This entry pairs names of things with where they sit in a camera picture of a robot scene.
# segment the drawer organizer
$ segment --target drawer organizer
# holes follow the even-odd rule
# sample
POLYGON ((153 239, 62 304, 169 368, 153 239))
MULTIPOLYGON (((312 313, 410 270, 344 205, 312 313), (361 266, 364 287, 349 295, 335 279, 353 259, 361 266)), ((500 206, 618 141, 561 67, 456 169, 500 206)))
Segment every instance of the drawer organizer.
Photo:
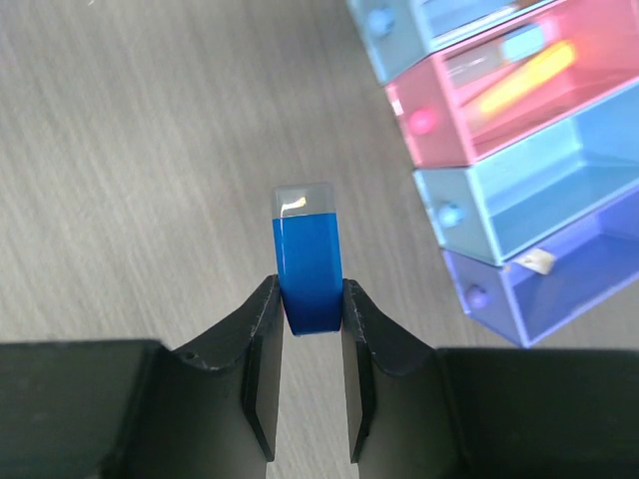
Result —
POLYGON ((377 80, 385 85, 432 52, 550 1, 347 0, 347 3, 377 80))
POLYGON ((529 347, 639 277, 639 1, 347 2, 466 314, 529 347))
POLYGON ((439 245, 501 265, 638 185, 638 106, 636 82, 470 168, 415 171, 439 245))
POLYGON ((639 78, 635 0, 565 0, 431 55, 386 93, 418 168, 472 165, 639 78))
POLYGON ((445 251, 466 314, 528 347, 639 277, 639 188, 495 267, 445 251))

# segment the yellow object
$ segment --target yellow object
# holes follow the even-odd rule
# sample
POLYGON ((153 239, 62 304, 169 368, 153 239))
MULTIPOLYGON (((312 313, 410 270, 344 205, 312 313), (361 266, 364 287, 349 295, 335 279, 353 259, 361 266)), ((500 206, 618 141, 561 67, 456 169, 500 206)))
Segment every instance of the yellow object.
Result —
POLYGON ((575 49, 570 42, 557 42, 490 87, 471 104, 484 117, 492 117, 552 80, 570 67, 575 58, 575 49))

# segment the yellow highlighter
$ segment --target yellow highlighter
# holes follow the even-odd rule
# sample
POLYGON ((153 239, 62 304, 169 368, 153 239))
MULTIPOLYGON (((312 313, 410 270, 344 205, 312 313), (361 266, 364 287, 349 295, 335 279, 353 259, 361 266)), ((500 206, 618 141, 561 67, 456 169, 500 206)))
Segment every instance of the yellow highlighter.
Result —
POLYGON ((572 43, 561 41, 545 49, 464 108, 471 129, 483 126, 523 97, 552 80, 574 64, 572 43))

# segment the pink drawer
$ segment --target pink drawer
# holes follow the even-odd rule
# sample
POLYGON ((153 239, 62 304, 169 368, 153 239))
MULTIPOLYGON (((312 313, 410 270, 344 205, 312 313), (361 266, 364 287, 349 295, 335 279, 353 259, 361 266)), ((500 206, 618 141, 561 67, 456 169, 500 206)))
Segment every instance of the pink drawer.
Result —
POLYGON ((386 93, 414 164, 472 165, 639 78, 637 5, 554 2, 399 76, 386 93))

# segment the blue drawer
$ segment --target blue drawer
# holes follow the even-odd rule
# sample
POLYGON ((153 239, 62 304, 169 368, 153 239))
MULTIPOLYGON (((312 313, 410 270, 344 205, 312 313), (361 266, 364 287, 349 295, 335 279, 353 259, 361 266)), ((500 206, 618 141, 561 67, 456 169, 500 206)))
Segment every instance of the blue drawer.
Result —
POLYGON ((553 0, 347 0, 379 82, 553 0))
POLYGON ((528 347, 639 277, 639 187, 503 267, 444 259, 464 312, 528 347))
POLYGON ((469 167, 417 170, 439 244, 490 264, 639 185, 639 82, 469 167))

